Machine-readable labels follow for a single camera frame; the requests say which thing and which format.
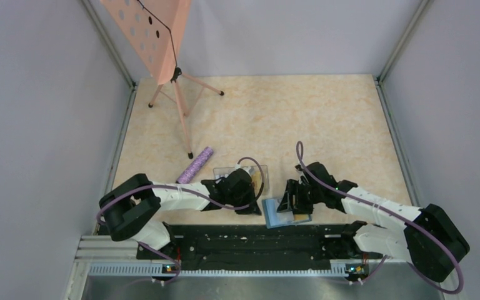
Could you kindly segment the blue leather card holder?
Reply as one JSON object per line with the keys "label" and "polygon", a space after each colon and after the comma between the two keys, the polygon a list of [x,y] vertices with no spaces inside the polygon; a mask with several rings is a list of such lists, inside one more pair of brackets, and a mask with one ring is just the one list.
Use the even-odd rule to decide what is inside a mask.
{"label": "blue leather card holder", "polygon": [[281,228],[286,226],[298,225],[303,223],[294,223],[293,212],[277,213],[276,209],[280,203],[277,198],[263,199],[262,209],[268,229]]}

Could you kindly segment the clear plastic card box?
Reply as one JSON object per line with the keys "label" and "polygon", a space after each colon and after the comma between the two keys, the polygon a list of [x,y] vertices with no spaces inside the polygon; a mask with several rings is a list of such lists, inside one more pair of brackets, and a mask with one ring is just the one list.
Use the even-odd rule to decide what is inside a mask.
{"label": "clear plastic card box", "polygon": [[[254,183],[255,194],[259,192],[261,184],[264,183],[264,188],[262,190],[261,196],[262,197],[268,196],[270,192],[268,166],[263,164],[261,166],[262,172],[260,172],[259,168],[255,165],[242,166],[241,168],[251,176],[252,181]],[[213,169],[214,178],[215,179],[218,179],[221,177],[226,178],[235,170],[236,170],[235,167],[216,167]]]}

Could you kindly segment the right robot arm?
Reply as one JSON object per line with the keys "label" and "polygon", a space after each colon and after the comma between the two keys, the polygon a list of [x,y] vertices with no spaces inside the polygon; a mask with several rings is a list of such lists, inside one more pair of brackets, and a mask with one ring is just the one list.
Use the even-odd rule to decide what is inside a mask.
{"label": "right robot arm", "polygon": [[359,217],[347,224],[336,246],[337,258],[364,253],[400,259],[426,279],[441,283],[469,253],[470,246],[445,210],[399,204],[348,180],[337,181],[320,162],[289,179],[275,212],[309,216],[315,204]]}

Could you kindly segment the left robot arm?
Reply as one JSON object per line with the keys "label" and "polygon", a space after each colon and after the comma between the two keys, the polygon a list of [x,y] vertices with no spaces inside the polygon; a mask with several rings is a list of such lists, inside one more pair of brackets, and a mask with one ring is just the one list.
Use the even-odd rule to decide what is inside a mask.
{"label": "left robot arm", "polygon": [[97,221],[107,227],[113,241],[133,240],[168,258],[176,248],[174,234],[164,221],[154,219],[157,212],[228,209],[260,215],[258,198],[251,175],[243,169],[189,184],[152,182],[139,173],[99,200]]}

